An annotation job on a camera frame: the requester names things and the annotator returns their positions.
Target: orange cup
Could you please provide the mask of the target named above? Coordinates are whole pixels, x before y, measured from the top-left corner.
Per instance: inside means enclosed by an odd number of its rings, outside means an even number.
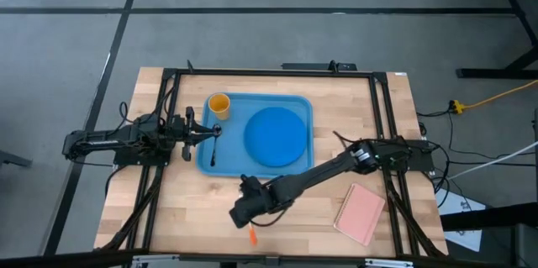
[[[229,118],[229,97],[223,93],[216,93],[209,98],[209,109],[220,120]]]

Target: wooden table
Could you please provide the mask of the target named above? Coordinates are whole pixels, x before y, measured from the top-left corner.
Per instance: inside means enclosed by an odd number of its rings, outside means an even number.
[[[129,109],[132,119],[151,112],[156,103],[162,68],[141,68]],[[405,73],[388,73],[398,133],[418,139],[419,127],[409,81]],[[372,101],[367,79],[336,77],[273,76],[181,76],[176,113],[192,106],[199,121],[205,99],[214,92],[259,92],[295,94],[306,97],[314,108],[314,159],[321,164],[342,151],[333,130],[350,139],[376,138]],[[378,87],[383,104],[381,87]],[[384,106],[382,120],[388,132]],[[248,228],[237,229],[228,211],[238,198],[237,178],[205,176],[193,159],[181,158],[181,145],[166,167],[161,186],[150,250],[172,253],[235,255],[328,255],[393,257],[394,247],[387,206],[383,209],[372,242],[363,246],[333,228],[335,216],[351,183],[360,183],[385,198],[382,173],[367,176],[348,172],[308,189],[269,228],[256,228],[258,245],[251,246]],[[131,214],[141,166],[129,166],[110,183],[95,247],[106,244]],[[438,249],[447,253],[433,187],[419,172],[408,172],[407,183],[413,214]],[[261,223],[274,216],[256,218]],[[405,222],[399,218],[403,246],[409,252]],[[140,220],[135,246],[140,246],[145,217]]]

